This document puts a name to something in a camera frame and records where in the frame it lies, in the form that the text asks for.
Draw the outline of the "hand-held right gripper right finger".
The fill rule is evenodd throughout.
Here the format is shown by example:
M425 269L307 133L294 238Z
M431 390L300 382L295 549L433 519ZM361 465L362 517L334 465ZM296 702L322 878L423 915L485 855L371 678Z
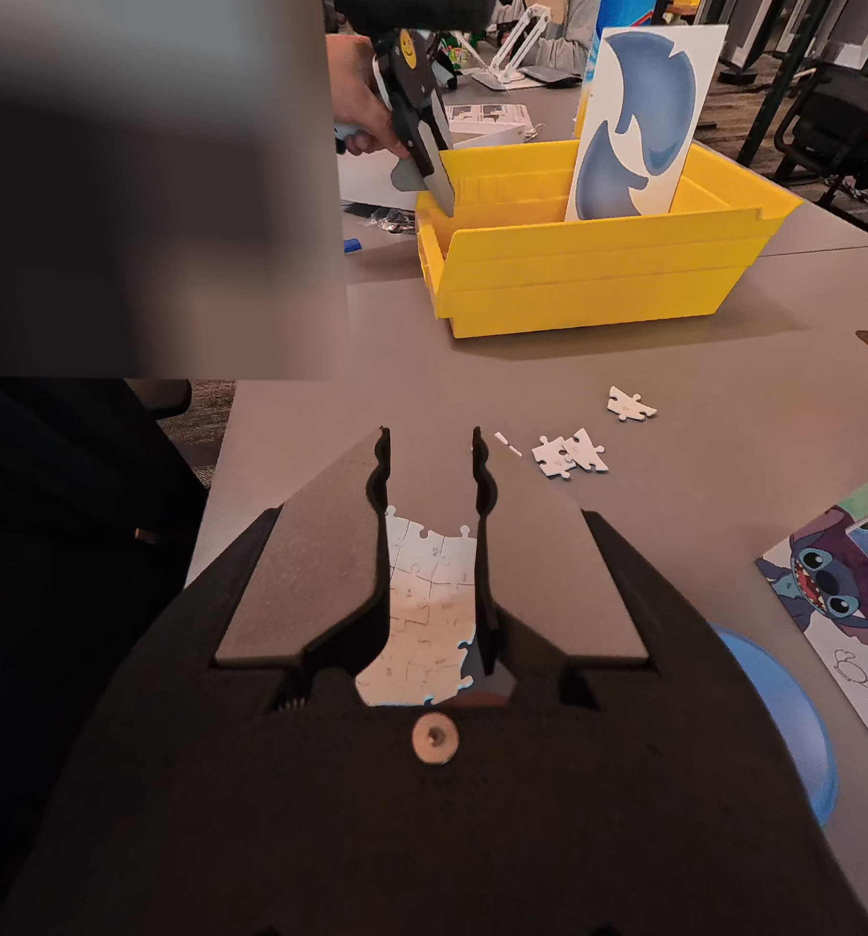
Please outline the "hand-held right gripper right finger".
M578 504L475 427L476 643L483 671L513 676L649 660Z

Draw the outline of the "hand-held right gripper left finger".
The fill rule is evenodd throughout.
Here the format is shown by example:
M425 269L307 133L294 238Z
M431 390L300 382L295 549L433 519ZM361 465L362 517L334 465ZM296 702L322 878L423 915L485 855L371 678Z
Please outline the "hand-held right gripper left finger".
M289 497L216 651L223 667L367 667L390 629L380 427Z

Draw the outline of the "white assembled puzzle ball section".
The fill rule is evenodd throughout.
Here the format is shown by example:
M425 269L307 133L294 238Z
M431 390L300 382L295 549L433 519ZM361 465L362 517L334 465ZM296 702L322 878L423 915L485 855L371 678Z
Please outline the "white assembled puzzle ball section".
M355 678L369 707L435 706L473 685L463 673L476 634L477 542L467 526L445 536L386 509L390 632Z

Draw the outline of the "yellow plastic bin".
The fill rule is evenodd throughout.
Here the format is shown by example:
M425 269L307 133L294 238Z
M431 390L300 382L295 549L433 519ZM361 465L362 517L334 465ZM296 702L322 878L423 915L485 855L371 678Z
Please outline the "yellow plastic bin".
M467 339L708 316L802 199L693 143L667 214L564 220L578 143L444 154L454 214L419 193L435 315Z

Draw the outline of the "blue white printed card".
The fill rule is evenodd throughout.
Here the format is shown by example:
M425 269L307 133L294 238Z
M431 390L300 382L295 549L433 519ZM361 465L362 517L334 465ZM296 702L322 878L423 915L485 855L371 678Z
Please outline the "blue white printed card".
M670 210L727 30L603 30L566 221Z

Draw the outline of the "printed cardboard puzzle box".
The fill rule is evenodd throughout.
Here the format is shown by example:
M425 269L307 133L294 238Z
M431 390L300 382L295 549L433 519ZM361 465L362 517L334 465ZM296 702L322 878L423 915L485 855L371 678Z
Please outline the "printed cardboard puzzle box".
M868 728L868 483L755 565Z

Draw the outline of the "person's left hand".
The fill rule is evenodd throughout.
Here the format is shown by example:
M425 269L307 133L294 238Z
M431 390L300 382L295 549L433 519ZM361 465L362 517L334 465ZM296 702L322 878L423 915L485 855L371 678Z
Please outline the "person's left hand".
M371 41L358 35L325 36L334 125L356 126L337 140L337 149L354 156L386 149L397 158L409 152L394 131L391 111L377 95Z

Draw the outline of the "white cardboard box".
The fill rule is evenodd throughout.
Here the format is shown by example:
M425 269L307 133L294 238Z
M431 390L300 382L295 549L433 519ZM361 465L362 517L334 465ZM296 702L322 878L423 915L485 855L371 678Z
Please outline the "white cardboard box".
M449 104L445 107L456 150L521 144L537 133L520 103ZM337 156L341 200L377 207L414 209L417 194L396 189L391 172L396 157L386 150Z

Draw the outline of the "wipes canister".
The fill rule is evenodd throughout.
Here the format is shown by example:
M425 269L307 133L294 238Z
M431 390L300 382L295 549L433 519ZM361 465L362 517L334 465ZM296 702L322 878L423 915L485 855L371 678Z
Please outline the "wipes canister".
M598 16L584 70L584 84L593 79L601 36L606 28L625 28L651 24L656 1L600 1Z

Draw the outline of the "blue round plastic stand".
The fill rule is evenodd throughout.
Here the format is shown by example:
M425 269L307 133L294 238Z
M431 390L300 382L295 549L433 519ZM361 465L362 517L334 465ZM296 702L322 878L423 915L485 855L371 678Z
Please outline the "blue round plastic stand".
M734 656L786 744L817 824L829 821L839 794L839 773L825 722L802 686L766 649L718 624L711 627Z

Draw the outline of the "red backed office chair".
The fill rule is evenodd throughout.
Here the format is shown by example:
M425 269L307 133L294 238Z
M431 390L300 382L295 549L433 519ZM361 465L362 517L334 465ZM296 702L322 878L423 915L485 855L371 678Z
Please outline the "red backed office chair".
M797 169L804 179L827 185L816 204L835 209L839 192L868 204L868 76L836 64L821 64L803 85L773 143L782 159L772 180L789 186Z

